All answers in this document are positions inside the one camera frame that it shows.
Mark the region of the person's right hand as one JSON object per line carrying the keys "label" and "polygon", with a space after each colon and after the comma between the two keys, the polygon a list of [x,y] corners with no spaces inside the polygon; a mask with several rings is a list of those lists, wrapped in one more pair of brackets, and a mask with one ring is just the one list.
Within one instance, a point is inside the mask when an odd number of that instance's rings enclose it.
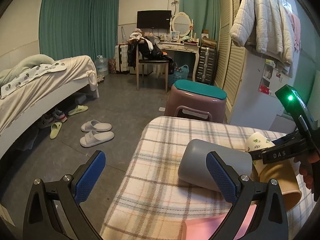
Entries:
{"label": "person's right hand", "polygon": [[308,154],[305,159],[302,156],[294,157],[293,161],[295,163],[300,162],[299,174],[303,176],[304,183],[307,189],[313,188],[313,175],[308,171],[308,168],[311,164],[319,161],[319,154],[314,152],[313,154]]}

